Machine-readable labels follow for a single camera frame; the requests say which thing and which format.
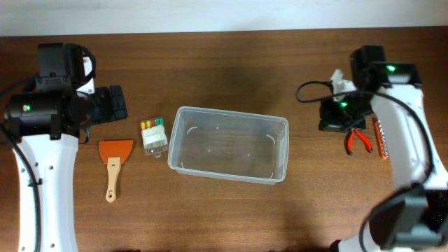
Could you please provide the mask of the clear plastic storage container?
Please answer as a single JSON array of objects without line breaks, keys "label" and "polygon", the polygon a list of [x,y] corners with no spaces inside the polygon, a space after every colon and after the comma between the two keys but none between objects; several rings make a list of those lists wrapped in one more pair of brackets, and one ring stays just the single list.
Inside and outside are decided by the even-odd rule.
[{"label": "clear plastic storage container", "polygon": [[288,154],[283,117],[182,106],[167,164],[180,174],[275,185],[286,178]]}]

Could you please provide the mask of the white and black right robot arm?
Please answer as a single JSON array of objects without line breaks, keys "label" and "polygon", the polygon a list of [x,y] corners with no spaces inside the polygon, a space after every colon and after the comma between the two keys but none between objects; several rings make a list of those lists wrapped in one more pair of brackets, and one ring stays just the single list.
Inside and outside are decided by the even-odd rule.
[{"label": "white and black right robot arm", "polygon": [[388,62],[380,45],[351,54],[353,78],[336,70],[332,97],[321,102],[321,131],[348,134],[373,114],[381,125],[393,168],[394,192],[375,206],[358,234],[331,251],[422,251],[447,245],[447,171],[426,122],[423,90],[414,64]]}]

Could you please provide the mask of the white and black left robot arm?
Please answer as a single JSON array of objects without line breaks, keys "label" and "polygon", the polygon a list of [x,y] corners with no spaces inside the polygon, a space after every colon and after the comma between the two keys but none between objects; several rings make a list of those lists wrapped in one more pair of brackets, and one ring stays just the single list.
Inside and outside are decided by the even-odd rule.
[{"label": "white and black left robot arm", "polygon": [[127,118],[119,85],[95,87],[96,59],[84,46],[38,46],[39,73],[6,106],[1,132],[19,173],[19,251],[77,251],[74,166],[80,133]]}]

